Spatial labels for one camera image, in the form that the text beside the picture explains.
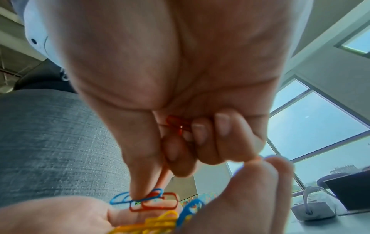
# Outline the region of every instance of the hand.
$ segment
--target hand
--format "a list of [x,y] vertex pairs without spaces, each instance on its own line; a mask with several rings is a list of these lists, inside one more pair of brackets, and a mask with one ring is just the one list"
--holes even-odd
[[[72,84],[122,149],[136,199],[164,187],[168,168],[188,176],[198,159],[256,157],[293,33],[312,6],[307,0],[39,2]],[[193,120],[195,145],[164,127],[170,114]],[[247,154],[227,154],[222,146],[234,117],[247,121],[240,126]]]
[[[280,157],[247,162],[218,198],[174,233],[282,234],[292,178],[293,167]],[[161,213],[115,210],[89,197],[56,197],[0,209],[0,230],[2,234],[106,234],[116,226],[142,223]]]

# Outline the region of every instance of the gray fabric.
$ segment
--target gray fabric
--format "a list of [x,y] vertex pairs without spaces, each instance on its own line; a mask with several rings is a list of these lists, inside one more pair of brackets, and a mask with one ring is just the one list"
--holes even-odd
[[109,201],[129,189],[114,138],[77,94],[0,96],[0,207],[59,195]]

